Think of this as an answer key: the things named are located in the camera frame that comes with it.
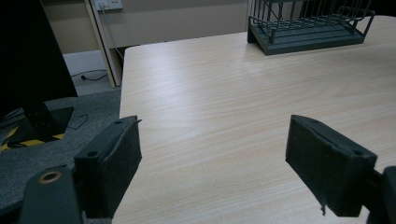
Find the white power socket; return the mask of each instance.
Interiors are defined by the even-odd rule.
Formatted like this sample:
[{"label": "white power socket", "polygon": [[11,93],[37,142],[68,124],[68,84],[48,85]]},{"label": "white power socket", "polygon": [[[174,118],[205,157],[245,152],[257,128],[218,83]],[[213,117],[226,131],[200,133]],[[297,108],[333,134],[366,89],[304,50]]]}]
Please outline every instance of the white power socket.
[{"label": "white power socket", "polygon": [[121,0],[95,0],[96,10],[110,10],[110,9],[121,9],[122,1]]}]

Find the carpet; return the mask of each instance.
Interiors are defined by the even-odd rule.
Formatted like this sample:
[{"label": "carpet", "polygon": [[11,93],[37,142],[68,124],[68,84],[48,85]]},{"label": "carpet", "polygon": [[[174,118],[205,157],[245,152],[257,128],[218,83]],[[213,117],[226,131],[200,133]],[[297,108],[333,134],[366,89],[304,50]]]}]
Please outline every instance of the carpet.
[{"label": "carpet", "polygon": [[[0,154],[0,214],[23,199],[25,184],[38,172],[55,166],[74,167],[74,156],[120,115],[120,90],[46,103],[49,109],[73,106],[73,115],[62,140],[31,147],[4,150]],[[13,125],[0,127],[0,141]],[[111,223],[111,220],[84,220],[84,223]]]}]

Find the monitor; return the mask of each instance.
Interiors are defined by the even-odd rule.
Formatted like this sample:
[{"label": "monitor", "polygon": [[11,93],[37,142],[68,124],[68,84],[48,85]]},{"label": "monitor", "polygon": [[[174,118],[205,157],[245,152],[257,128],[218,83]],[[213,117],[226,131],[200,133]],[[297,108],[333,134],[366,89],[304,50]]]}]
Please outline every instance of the monitor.
[{"label": "monitor", "polygon": [[45,103],[78,95],[41,1],[6,1],[3,8],[0,122],[18,108],[24,119],[1,147],[62,139],[73,107],[49,111]]}]

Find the wood grain surface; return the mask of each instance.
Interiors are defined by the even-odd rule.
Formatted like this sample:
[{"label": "wood grain surface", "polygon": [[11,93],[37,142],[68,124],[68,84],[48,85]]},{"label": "wood grain surface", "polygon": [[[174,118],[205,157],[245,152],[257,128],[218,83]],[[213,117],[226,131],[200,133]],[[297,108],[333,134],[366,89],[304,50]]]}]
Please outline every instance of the wood grain surface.
[{"label": "wood grain surface", "polygon": [[364,207],[323,216],[285,162],[292,114],[396,165],[396,18],[360,45],[273,56],[247,33],[127,49],[120,117],[143,120],[143,160],[113,223],[365,223]]}]

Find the dish rack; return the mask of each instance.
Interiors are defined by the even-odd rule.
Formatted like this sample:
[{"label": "dish rack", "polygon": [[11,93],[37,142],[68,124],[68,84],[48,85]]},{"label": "dish rack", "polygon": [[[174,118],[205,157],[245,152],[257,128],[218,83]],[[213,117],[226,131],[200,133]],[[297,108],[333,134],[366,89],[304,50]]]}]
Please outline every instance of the dish rack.
[{"label": "dish rack", "polygon": [[[247,42],[265,55],[361,44],[372,0],[251,0]],[[370,17],[363,32],[358,22]]]}]

